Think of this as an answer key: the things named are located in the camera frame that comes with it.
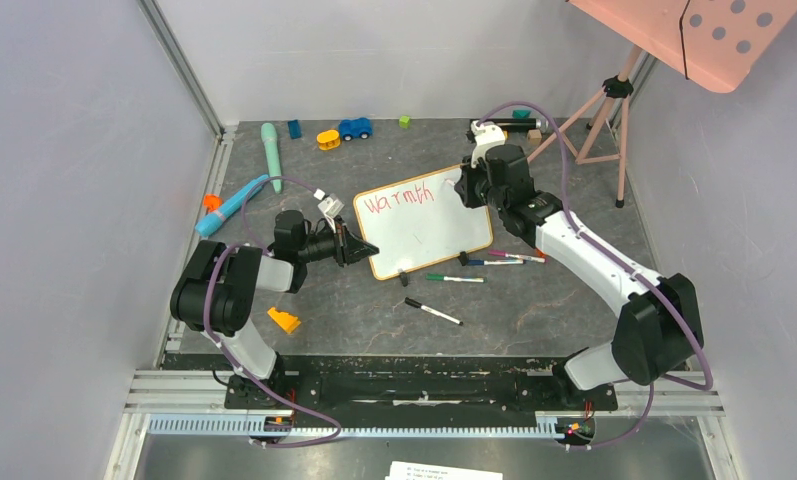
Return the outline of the yellow framed whiteboard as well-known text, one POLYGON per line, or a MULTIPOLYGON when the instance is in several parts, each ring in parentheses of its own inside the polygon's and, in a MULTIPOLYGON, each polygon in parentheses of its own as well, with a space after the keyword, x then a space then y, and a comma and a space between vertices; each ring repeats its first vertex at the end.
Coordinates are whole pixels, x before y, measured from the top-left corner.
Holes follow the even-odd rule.
POLYGON ((380 249, 369 258, 375 279, 389 280, 492 244, 489 211, 465 207, 444 183, 459 177, 454 165, 354 197, 361 235, 380 249))

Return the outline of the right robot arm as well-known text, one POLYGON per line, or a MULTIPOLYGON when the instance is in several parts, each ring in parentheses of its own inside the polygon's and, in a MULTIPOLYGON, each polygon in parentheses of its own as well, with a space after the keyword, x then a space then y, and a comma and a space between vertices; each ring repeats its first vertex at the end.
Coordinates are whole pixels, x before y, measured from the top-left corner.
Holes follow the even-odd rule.
POLYGON ((559 405, 576 408, 604 384, 647 386, 687 359, 703 356, 692 282, 629 259, 586 227, 565 201, 537 189, 520 147, 504 144, 481 159, 465 157, 454 190, 465 207, 496 212, 511 235, 564 265, 617 317, 610 341, 564 361, 551 382, 559 405))

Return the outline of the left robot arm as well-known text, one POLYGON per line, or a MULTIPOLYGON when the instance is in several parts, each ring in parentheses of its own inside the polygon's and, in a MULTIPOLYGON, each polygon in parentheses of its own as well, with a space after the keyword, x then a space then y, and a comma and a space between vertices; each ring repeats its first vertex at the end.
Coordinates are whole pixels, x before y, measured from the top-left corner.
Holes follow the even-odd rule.
POLYGON ((314 230, 298 210, 275 217, 269 249, 266 256, 253 246, 230 248, 222 242, 200 241, 173 289, 169 310, 174 319, 230 356, 237 375, 250 374, 250 394, 271 408, 286 399, 288 381, 274 372, 279 355, 251 321, 255 293, 296 293, 309 264, 332 259, 344 267, 380 249, 351 232, 341 217, 314 230))

